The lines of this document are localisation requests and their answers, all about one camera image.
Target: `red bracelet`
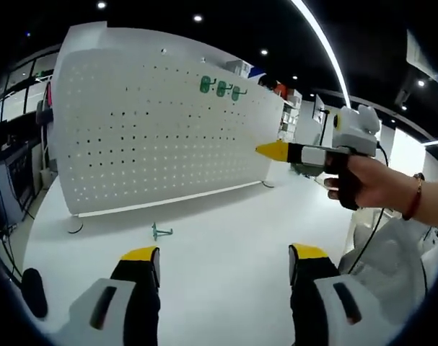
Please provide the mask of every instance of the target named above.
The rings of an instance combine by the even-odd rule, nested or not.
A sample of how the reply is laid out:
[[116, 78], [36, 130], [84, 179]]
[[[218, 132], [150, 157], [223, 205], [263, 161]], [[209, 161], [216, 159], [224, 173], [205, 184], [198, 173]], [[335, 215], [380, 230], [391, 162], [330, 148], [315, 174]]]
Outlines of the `red bracelet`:
[[418, 180], [418, 190], [416, 194], [414, 195], [413, 202], [411, 202], [411, 205], [408, 209], [408, 211], [403, 214], [403, 220], [407, 221], [410, 218], [412, 218], [414, 215], [416, 215], [416, 212], [418, 211], [419, 205], [421, 204], [421, 196], [422, 196], [422, 180], [421, 178], [417, 177]]

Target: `recessed light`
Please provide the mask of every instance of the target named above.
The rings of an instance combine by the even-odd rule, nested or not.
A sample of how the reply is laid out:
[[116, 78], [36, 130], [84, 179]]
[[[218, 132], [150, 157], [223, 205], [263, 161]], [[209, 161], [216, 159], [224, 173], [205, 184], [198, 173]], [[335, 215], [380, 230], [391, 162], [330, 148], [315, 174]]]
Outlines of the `recessed light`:
[[97, 2], [97, 8], [98, 9], [105, 9], [106, 8], [106, 2], [104, 2], [104, 1]]

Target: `table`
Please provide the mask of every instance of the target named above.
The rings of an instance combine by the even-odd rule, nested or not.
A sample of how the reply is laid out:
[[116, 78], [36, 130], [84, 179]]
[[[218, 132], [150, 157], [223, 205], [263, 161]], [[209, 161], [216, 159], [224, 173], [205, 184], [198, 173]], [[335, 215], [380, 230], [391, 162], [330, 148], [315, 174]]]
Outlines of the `table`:
[[[288, 246], [323, 248], [338, 264], [350, 210], [311, 179], [273, 162], [262, 184], [183, 202], [78, 219], [66, 207], [59, 178], [32, 226], [25, 268], [43, 276], [49, 314], [35, 321], [54, 332], [68, 309], [124, 253], [157, 245], [161, 252], [160, 345], [291, 345]], [[173, 229], [155, 242], [151, 226]], [[84, 228], [78, 234], [81, 222]]]

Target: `hand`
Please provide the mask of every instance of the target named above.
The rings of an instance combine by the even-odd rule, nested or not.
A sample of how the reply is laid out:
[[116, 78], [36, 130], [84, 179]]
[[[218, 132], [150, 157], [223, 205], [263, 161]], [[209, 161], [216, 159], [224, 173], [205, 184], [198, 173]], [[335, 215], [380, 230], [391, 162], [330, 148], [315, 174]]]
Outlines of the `hand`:
[[[416, 184], [414, 178], [407, 177], [365, 156], [351, 156], [347, 167], [362, 182], [362, 188], [355, 198], [359, 207], [392, 208], [401, 212], [405, 209], [406, 211], [415, 193], [413, 191], [413, 184]], [[325, 186], [336, 189], [338, 180], [336, 178], [325, 179]], [[338, 191], [330, 190], [328, 197], [338, 200]]]

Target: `ceiling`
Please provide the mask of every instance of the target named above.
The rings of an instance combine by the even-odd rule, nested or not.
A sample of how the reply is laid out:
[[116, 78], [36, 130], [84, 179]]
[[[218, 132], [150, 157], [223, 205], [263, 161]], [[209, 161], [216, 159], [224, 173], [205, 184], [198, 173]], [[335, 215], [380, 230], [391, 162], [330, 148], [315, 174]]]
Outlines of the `ceiling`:
[[[438, 83], [406, 63], [410, 29], [438, 71], [438, 2], [407, 2], [305, 0], [333, 47], [349, 94], [397, 112], [438, 138]], [[31, 14], [25, 28], [31, 35], [23, 32], [13, 59], [60, 43], [70, 25], [106, 20], [112, 27], [160, 30], [208, 43], [263, 68], [307, 97], [313, 89], [340, 91], [323, 47], [290, 0], [107, 3], [103, 11], [97, 10], [96, 0], [27, 7]], [[195, 23], [194, 14], [202, 14], [204, 21]], [[267, 56], [260, 54], [262, 48], [268, 49]], [[416, 85], [418, 79], [426, 79], [424, 88]], [[410, 94], [406, 111], [396, 102], [403, 90]], [[341, 98], [329, 100], [325, 102], [343, 104]], [[394, 125], [425, 140], [399, 121]], [[431, 150], [438, 158], [438, 148]]]

